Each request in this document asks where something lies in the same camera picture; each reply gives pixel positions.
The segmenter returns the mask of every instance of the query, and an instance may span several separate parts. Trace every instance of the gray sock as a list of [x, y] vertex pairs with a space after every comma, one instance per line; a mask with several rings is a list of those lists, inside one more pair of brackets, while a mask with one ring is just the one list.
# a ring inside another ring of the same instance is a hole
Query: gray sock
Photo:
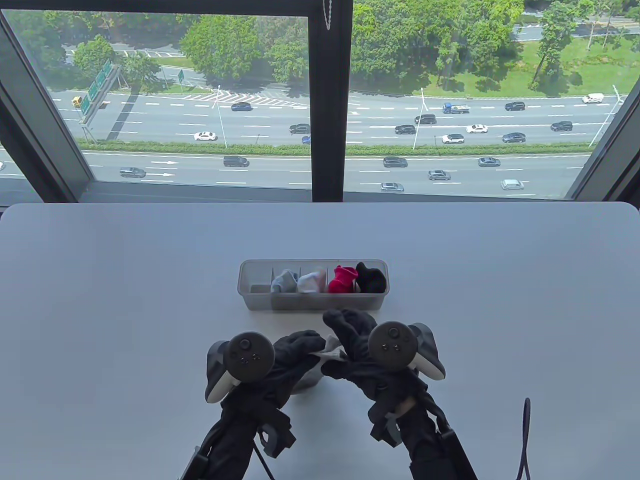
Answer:
[[295, 293], [298, 288], [298, 274], [283, 270], [271, 283], [271, 293]]

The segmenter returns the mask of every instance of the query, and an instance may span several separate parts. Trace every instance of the folded sock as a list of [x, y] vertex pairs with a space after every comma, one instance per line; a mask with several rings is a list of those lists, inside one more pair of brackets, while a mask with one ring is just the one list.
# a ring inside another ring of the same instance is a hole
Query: folded sock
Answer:
[[298, 286], [298, 274], [283, 270], [271, 283], [271, 293], [295, 293]]
[[326, 270], [319, 270], [303, 275], [298, 280], [298, 292], [321, 293], [326, 285]]
[[358, 278], [356, 283], [362, 293], [384, 293], [387, 291], [387, 279], [378, 268], [367, 268], [363, 262], [356, 265]]
[[335, 278], [329, 282], [329, 293], [353, 293], [353, 281], [358, 278], [358, 272], [353, 267], [342, 267], [338, 265], [335, 272]]

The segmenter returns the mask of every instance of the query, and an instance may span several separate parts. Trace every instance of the plastic organizer box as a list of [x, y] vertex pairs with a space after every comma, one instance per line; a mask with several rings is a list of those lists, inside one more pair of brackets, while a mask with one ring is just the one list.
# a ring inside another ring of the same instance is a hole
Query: plastic organizer box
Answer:
[[[289, 269], [300, 277], [324, 269], [328, 285], [338, 265], [355, 268], [358, 262], [382, 271], [387, 279], [384, 293], [271, 293], [271, 282], [283, 270]], [[246, 260], [240, 265], [238, 293], [249, 310], [379, 310], [389, 293], [389, 273], [382, 260]]]

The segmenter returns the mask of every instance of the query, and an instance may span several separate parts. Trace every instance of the cable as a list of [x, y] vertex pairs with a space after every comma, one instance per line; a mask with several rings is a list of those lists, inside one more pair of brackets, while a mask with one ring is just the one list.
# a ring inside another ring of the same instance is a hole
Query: cable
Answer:
[[529, 424], [531, 422], [531, 400], [529, 397], [524, 399], [524, 409], [522, 410], [522, 453], [520, 454], [520, 466], [518, 468], [518, 476], [516, 480], [522, 478], [524, 472], [527, 480], [531, 480], [529, 474], [529, 460], [527, 459], [527, 445], [529, 444]]
[[258, 454], [258, 458], [260, 459], [260, 463], [264, 467], [264, 471], [267, 472], [267, 475], [269, 476], [269, 480], [275, 480], [275, 478], [273, 478], [273, 474], [269, 470], [269, 466], [267, 465], [267, 462], [264, 461], [264, 457], [262, 457], [262, 454], [258, 450], [258, 445], [255, 444], [255, 440], [253, 441], [253, 450]]

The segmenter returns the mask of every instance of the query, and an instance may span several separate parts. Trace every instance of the hedge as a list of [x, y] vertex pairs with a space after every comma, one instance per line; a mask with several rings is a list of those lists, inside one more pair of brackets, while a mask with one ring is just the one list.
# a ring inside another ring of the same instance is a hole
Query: hedge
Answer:
[[[225, 148], [221, 143], [161, 143], [157, 141], [98, 141], [87, 142], [84, 138], [76, 139], [83, 150], [102, 150], [111, 152], [152, 152], [158, 154], [209, 154], [209, 155], [273, 155], [273, 156], [310, 156], [308, 145], [229, 145]], [[509, 155], [509, 154], [560, 154], [591, 152], [589, 143], [553, 143], [533, 145], [502, 144], [476, 146], [419, 146], [415, 150], [400, 145], [347, 145], [349, 156], [455, 156], [455, 155]]]

